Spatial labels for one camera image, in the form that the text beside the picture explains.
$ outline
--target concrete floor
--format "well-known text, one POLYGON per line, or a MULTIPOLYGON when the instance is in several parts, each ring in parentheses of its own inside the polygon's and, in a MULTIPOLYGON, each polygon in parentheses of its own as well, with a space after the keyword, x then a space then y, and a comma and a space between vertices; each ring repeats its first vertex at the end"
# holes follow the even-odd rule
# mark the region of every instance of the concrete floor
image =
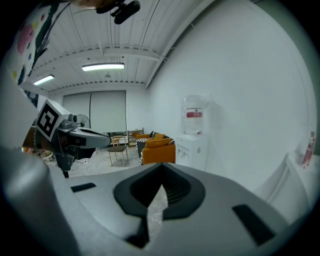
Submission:
MULTIPOLYGON (((138 150, 135 146, 127 147, 128 159, 126 151, 123 152, 124 155, 124 165, 122 153, 111 153, 111 162, 109 157, 109 152, 107 148, 97 149, 91 158, 84 158, 81 160, 76 160, 71 170, 69 171, 69 177, 81 177, 90 175, 100 175, 113 173, 133 167, 139 166, 139 155, 138 150)), ((47 162, 48 165, 56 165, 56 161, 47 162)), ((153 240, 161 229, 163 220, 163 210, 168 207, 168 200, 166 191, 163 186, 160 187, 158 193, 154 197, 150 206, 148 207, 147 214, 147 225, 149 231, 149 240, 153 240)))

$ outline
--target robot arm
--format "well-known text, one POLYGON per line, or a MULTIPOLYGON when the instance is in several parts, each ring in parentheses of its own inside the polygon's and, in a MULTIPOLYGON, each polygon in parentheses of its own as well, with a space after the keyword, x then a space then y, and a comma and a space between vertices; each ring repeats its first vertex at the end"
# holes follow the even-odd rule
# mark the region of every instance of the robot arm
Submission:
POLYGON ((80 127, 76 115, 49 99, 43 104, 35 126, 49 141, 62 171, 69 171, 75 160, 90 158, 97 147, 106 147, 111 142, 107 135, 80 127), (61 143, 63 137, 67 146, 61 143))

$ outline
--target fan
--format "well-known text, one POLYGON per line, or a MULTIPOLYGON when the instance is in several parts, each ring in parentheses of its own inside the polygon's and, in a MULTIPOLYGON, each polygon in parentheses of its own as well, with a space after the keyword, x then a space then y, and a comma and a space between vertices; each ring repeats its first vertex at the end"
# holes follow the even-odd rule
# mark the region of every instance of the fan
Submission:
POLYGON ((78 114, 76 120, 80 127, 91 128, 90 120, 84 114, 78 114))

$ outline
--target fluorescent light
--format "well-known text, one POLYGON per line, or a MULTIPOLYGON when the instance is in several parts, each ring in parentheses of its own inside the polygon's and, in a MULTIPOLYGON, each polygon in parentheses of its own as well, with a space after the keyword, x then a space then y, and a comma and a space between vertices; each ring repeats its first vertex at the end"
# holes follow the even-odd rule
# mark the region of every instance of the fluorescent light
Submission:
POLYGON ((38 85, 40 85, 40 84, 42 84, 42 83, 44 83, 44 82, 46 82, 46 81, 49 81, 49 80, 51 80, 51 79, 54 79, 54 78, 55 78, 55 77, 54 77, 52 74, 50 74, 50 75, 48 75, 47 77, 42 78, 41 80, 34 82, 33 84, 36 85, 36 86, 38 86, 38 85))
POLYGON ((125 68, 124 63, 99 63, 93 65, 82 66, 83 71, 91 70, 123 70, 125 68))

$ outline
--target wooden chair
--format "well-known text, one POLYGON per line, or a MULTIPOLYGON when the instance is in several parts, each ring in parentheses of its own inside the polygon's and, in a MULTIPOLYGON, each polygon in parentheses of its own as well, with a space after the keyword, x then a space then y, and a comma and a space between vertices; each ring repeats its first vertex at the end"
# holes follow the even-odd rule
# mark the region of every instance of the wooden chair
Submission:
POLYGON ((128 157, 128 151, 127 151, 127 142, 126 142, 126 137, 125 136, 114 136, 111 137, 112 139, 112 143, 113 143, 113 147, 109 148, 107 151, 109 152, 109 157, 110 157, 110 162, 111 162, 111 166, 113 166, 112 161, 111 161, 111 152, 114 152, 115 155, 115 159, 117 159, 117 152, 122 152, 122 163, 123 166, 125 166, 125 156, 124 156, 124 151, 126 152, 126 158, 129 161, 129 157, 128 157), (120 139, 124 139, 124 146, 120 146, 119 144, 119 140, 120 139))

